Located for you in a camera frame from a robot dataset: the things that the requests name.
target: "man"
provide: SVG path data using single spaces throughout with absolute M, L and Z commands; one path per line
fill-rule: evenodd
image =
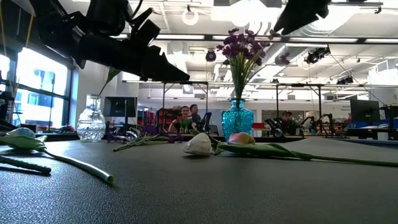
M 177 128 L 181 128 L 181 124 L 185 123 L 187 125 L 186 128 L 192 129 L 192 121 L 189 119 L 189 107 L 183 106 L 181 107 L 181 113 L 177 116 L 177 119 L 173 120 L 169 126 L 169 133 L 176 133 Z
M 201 118 L 200 115 L 198 114 L 198 105 L 191 105 L 191 107 L 189 107 L 189 110 L 191 111 L 192 122 L 199 124 Z
M 290 111 L 283 111 L 282 117 L 280 117 L 281 124 L 281 131 L 284 134 L 288 135 L 295 135 L 297 125 L 292 121 L 292 112 Z

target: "computer monitor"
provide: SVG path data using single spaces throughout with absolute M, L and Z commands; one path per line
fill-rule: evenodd
M 380 121 L 380 109 L 378 101 L 350 100 L 351 119 L 355 122 Z
M 135 118 L 136 108 L 136 97 L 105 97 L 103 114 L 104 116 Z

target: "ceiling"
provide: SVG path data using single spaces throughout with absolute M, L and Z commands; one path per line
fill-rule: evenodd
M 29 3 L 26 0 L 14 0 L 24 7 L 29 9 Z M 81 11 L 86 13 L 89 5 L 87 0 L 59 0 L 64 8 L 69 12 Z M 132 8 L 135 9 L 138 1 L 130 1 Z M 335 27 L 327 36 L 336 37 L 397 37 L 398 38 L 398 5 L 397 9 L 391 7 L 392 2 L 397 0 L 381 0 L 385 7 L 380 14 L 375 14 L 375 8 L 356 8 L 351 12 L 347 6 L 338 6 L 333 8 L 329 15 L 328 23 L 335 22 L 334 20 L 342 19 L 340 24 Z M 186 25 L 182 21 L 182 14 L 187 8 L 187 4 L 191 5 L 191 9 L 198 12 L 199 20 L 193 25 Z M 161 33 L 169 34 L 223 34 L 235 27 L 235 25 L 228 20 L 229 17 L 237 17 L 238 14 L 225 14 L 221 17 L 224 21 L 212 20 L 212 11 L 224 9 L 225 7 L 213 7 L 213 0 L 171 0 L 171 1 L 157 1 L 144 0 L 139 13 L 145 11 L 148 7 L 155 10 L 155 14 L 150 16 L 150 20 L 156 23 L 162 30 Z M 260 11 L 266 18 L 266 24 L 270 22 L 272 25 L 277 20 L 279 12 L 274 11 Z M 188 41 L 186 42 L 189 49 L 202 48 L 204 52 L 192 50 L 190 56 L 187 58 L 186 66 L 188 73 L 192 75 L 194 80 L 208 80 L 209 77 L 214 76 L 215 65 L 219 62 L 208 63 L 205 60 L 205 52 L 207 49 L 213 49 L 217 42 L 204 41 Z M 167 46 L 165 42 L 154 42 L 154 44 Z M 360 83 L 367 82 L 368 70 L 373 68 L 377 63 L 382 62 L 386 58 L 398 58 L 398 45 L 330 45 L 331 55 L 319 61 L 315 65 L 308 66 L 303 62 L 304 57 L 312 47 L 301 48 L 300 52 L 295 57 L 290 58 L 291 66 L 283 67 L 280 70 L 264 70 L 261 74 L 262 82 L 269 82 L 271 78 L 278 78 L 280 82 L 295 83 L 295 82 L 330 82 L 330 77 L 333 77 L 344 70 L 353 69 L 353 76 Z M 218 55 L 219 61 L 222 61 L 222 55 Z

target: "blue glass vase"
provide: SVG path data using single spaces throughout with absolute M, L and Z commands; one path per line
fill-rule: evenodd
M 243 107 L 244 99 L 231 99 L 229 102 L 231 102 L 231 109 L 222 113 L 222 124 L 226 142 L 228 142 L 231 134 L 251 134 L 254 122 L 253 112 Z

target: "table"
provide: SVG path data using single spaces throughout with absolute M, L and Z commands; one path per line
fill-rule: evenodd
M 397 221 L 398 168 L 240 158 L 228 153 L 196 157 L 184 154 L 183 144 L 112 152 L 115 145 L 47 143 L 51 151 L 114 174 L 113 187 L 37 154 L 22 159 L 50 166 L 51 176 L 16 172 L 0 164 L 0 223 Z M 308 138 L 284 146 L 322 156 L 398 161 L 396 149 L 330 139 Z

